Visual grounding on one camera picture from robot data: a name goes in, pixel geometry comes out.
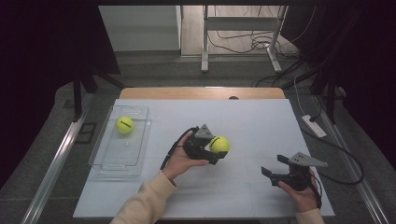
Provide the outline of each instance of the yellow tennis ball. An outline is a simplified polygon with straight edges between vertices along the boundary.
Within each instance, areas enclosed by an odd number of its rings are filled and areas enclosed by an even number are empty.
[[[129,117],[119,117],[116,121],[116,129],[119,133],[130,133],[134,130],[134,122]]]
[[[209,148],[214,153],[228,152],[230,150],[230,142],[222,136],[214,137],[209,143]]]

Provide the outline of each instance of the metal rail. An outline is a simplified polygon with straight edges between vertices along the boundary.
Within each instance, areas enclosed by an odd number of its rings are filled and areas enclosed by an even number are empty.
[[[314,100],[316,101],[317,105],[321,104],[316,97],[314,97]],[[321,112],[320,116],[323,119],[326,127],[328,128],[328,131],[330,132],[330,136],[332,137],[332,140],[339,147],[342,147],[346,151],[351,152],[347,146],[347,143],[344,141],[343,136],[339,132],[337,126],[335,124],[332,124],[330,119],[327,117],[326,113]],[[359,165],[352,158],[348,157],[347,154],[345,154],[341,151],[340,151],[340,156],[343,159],[344,164],[346,165],[346,168],[348,169],[349,174],[351,175],[352,179],[358,180],[359,176],[361,176],[361,171],[360,171]],[[364,178],[356,186],[356,188],[358,189],[359,193],[361,194],[361,197],[363,198],[363,200],[367,206],[367,209],[369,210],[369,212],[373,218],[373,221],[376,224],[389,224],[389,219],[387,218],[387,215],[385,214],[385,211],[382,208],[381,203],[375,196],[375,193],[374,193],[373,189],[370,187],[367,180]]]
[[[87,93],[82,102],[82,114],[76,122],[72,122],[69,129],[67,130],[64,140],[58,148],[49,169],[41,181],[40,187],[38,187],[35,197],[29,205],[21,223],[37,223],[40,215],[46,205],[46,202],[52,192],[52,189],[58,179],[59,173],[64,167],[64,162],[67,159],[69,151],[73,146],[73,143],[77,137],[78,131],[81,128],[84,119],[87,116],[89,106],[93,98],[92,93]]]

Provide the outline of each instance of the sleeve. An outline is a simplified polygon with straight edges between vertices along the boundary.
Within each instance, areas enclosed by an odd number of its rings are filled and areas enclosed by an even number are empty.
[[[163,214],[166,199],[176,189],[160,171],[149,182],[143,183],[139,192],[125,202],[111,224],[155,223]]]
[[[299,224],[324,224],[318,208],[304,213],[297,213],[296,218]]]

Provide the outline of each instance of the white tabletop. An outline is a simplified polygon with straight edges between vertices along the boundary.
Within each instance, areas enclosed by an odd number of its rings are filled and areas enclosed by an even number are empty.
[[[92,169],[74,217],[114,217],[141,183],[158,173],[173,143],[189,128],[203,124],[214,135],[227,137],[231,150],[216,165],[194,167],[179,176],[178,190],[162,218],[294,216],[289,195],[261,173],[262,166],[276,174],[289,172],[276,160],[278,154],[309,155],[289,100],[117,100],[115,105],[149,108],[152,122],[142,174],[126,181],[98,181]],[[324,190],[322,202],[321,214],[334,216]]]

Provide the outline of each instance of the hand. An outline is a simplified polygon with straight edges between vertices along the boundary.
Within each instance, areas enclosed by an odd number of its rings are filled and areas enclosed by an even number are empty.
[[[314,185],[314,187],[317,189],[318,187],[317,187],[317,182],[315,181],[314,178],[314,173],[312,172],[312,170],[309,170],[309,172],[312,175],[311,182]],[[306,188],[305,190],[297,191],[282,181],[279,181],[278,185],[283,190],[285,190],[289,194],[289,196],[294,200],[294,202],[297,204],[297,209],[299,212],[303,213],[318,208],[317,198],[315,197],[315,193],[314,191],[312,191],[311,188]]]
[[[173,181],[178,175],[184,174],[192,166],[205,166],[209,164],[209,161],[207,160],[192,160],[187,156],[183,146],[191,135],[192,132],[189,132],[180,139],[175,151],[169,159],[169,162],[163,168],[163,174],[171,181]]]

